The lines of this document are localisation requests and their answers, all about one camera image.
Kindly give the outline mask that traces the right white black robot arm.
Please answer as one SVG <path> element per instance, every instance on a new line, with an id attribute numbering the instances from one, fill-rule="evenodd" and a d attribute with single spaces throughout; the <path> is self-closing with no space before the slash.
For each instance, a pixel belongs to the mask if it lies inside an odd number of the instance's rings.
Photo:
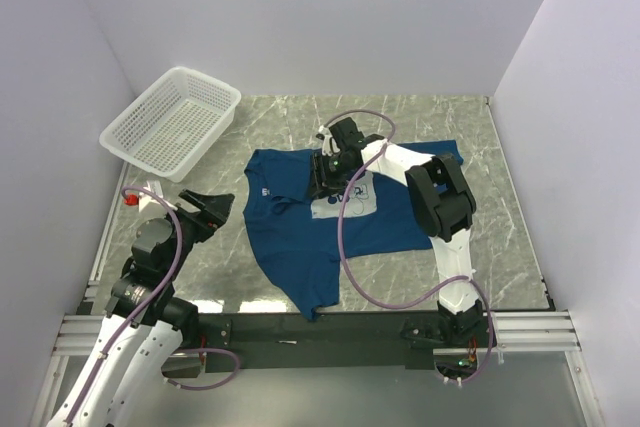
<path id="1" fill-rule="evenodd" d="M 402 147 L 390 135 L 366 136 L 348 113 L 320 126 L 316 137 L 322 148 L 311 154 L 311 198 L 334 193 L 348 197 L 364 172 L 407 188 L 416 223 L 431 242 L 440 284 L 416 301 L 391 308 L 408 309 L 436 295 L 436 328 L 418 331 L 434 346 L 466 344 L 481 324 L 485 307 L 473 283 L 470 254 L 476 201 L 456 158 Z"/>

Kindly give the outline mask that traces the blue mickey mouse t-shirt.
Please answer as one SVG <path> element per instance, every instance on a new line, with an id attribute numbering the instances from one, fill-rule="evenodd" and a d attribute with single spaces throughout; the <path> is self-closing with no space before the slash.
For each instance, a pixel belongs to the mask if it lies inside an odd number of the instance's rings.
<path id="1" fill-rule="evenodd" d="M 337 220 L 344 220 L 347 257 L 427 250 L 431 242 L 415 221 L 407 188 L 365 172 L 344 200 L 308 195 L 311 152 L 257 149 L 244 173 L 244 209 L 255 259 L 308 320 L 339 301 Z"/>

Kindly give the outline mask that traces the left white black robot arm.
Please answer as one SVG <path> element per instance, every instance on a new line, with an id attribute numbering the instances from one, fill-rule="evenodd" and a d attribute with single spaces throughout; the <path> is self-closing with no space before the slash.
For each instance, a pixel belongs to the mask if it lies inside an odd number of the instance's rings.
<path id="1" fill-rule="evenodd" d="M 121 426 L 135 394 L 176 351 L 201 354 L 198 308 L 175 295 L 173 283 L 193 247 L 225 225 L 235 197 L 184 189 L 186 210 L 148 188 L 124 186 L 127 204 L 144 198 L 162 209 L 137 230 L 120 278 L 113 284 L 92 350 L 51 426 Z"/>

